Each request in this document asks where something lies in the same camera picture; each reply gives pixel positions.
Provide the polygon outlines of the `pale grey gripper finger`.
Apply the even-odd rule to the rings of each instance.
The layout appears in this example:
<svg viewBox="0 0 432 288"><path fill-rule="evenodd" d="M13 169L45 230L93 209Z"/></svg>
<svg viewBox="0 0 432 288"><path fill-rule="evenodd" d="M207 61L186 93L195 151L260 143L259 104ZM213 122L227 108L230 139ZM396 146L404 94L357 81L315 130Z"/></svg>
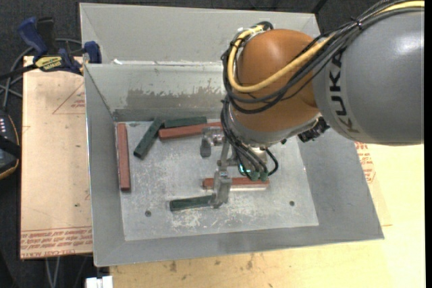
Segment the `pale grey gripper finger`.
<svg viewBox="0 0 432 288"><path fill-rule="evenodd" d="M202 139L200 144L200 155L202 158L208 158L211 155L211 149L214 146L223 144L223 130L220 127L205 127L202 129Z"/></svg>
<svg viewBox="0 0 432 288"><path fill-rule="evenodd" d="M227 171L216 171L214 175L213 193L211 196L210 206L219 208L222 204L227 203L231 186L232 178Z"/></svg>

